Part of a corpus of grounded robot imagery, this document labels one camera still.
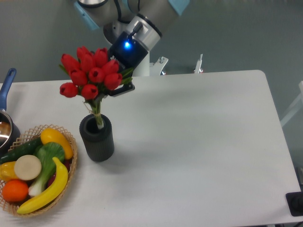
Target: blue pot handle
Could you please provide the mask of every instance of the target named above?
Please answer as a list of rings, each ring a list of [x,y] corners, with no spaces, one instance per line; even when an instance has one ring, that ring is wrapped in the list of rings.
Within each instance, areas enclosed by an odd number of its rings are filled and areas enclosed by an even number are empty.
[[[9,69],[8,74],[5,77],[5,80],[4,80],[1,90],[0,90],[0,110],[6,110],[7,96],[8,96],[10,86],[13,83],[16,73],[17,73],[17,70],[14,68],[11,68],[11,69]]]

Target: flower stem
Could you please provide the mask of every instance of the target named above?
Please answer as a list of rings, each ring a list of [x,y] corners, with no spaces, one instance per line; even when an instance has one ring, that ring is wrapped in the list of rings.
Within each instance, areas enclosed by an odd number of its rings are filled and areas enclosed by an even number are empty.
[[[104,95],[100,94],[94,100],[87,101],[87,103],[89,103],[89,105],[91,107],[93,114],[95,115],[95,119],[96,119],[99,130],[103,129],[103,127],[104,127],[102,116],[101,116],[101,103],[102,103],[103,97],[104,97]]]

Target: red tulip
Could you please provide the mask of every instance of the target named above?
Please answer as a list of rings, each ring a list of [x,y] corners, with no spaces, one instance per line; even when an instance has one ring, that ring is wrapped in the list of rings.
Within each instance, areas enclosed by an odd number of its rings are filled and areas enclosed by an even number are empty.
[[[82,70],[72,70],[70,76],[74,85],[83,86],[87,84],[87,76]]]
[[[89,50],[85,46],[77,48],[77,57],[80,59],[80,61],[82,61],[86,53],[89,53]]]
[[[86,84],[81,91],[81,95],[85,99],[93,99],[98,95],[98,89],[93,84]]]
[[[115,90],[122,81],[122,74],[120,73],[112,73],[105,77],[104,85],[108,90]]]
[[[78,94],[78,88],[73,83],[65,83],[60,86],[60,94],[72,98]]]
[[[92,53],[86,53],[81,61],[81,69],[87,73],[96,66]]]
[[[108,62],[107,48],[98,48],[94,54],[94,59],[97,67],[102,67]]]
[[[105,73],[101,68],[95,67],[89,71],[89,79],[93,83],[101,83],[104,81]]]
[[[73,69],[80,69],[80,63],[69,54],[63,54],[61,62],[68,73]]]
[[[105,75],[116,73],[119,71],[119,63],[116,60],[111,60],[102,67],[102,70]]]

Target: tulip bouquet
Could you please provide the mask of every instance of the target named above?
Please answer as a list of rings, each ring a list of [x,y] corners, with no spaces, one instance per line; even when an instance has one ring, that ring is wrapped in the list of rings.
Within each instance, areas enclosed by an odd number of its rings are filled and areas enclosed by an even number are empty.
[[[119,63],[116,60],[108,61],[107,49],[98,48],[96,52],[90,52],[85,46],[77,48],[78,60],[69,54],[61,57],[62,65],[59,67],[67,73],[71,82],[60,86],[60,94],[68,98],[80,95],[91,107],[91,113],[95,115],[97,126],[103,128],[101,117],[102,99],[110,90],[132,81],[129,77],[133,69],[119,71]]]

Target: black vase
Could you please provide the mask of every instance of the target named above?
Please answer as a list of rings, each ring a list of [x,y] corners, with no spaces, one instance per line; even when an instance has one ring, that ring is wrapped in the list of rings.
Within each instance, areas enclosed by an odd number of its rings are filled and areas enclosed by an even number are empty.
[[[102,116],[104,127],[99,130],[95,116],[90,114],[80,123],[80,135],[89,158],[95,162],[109,159],[114,153],[114,140],[110,120]]]

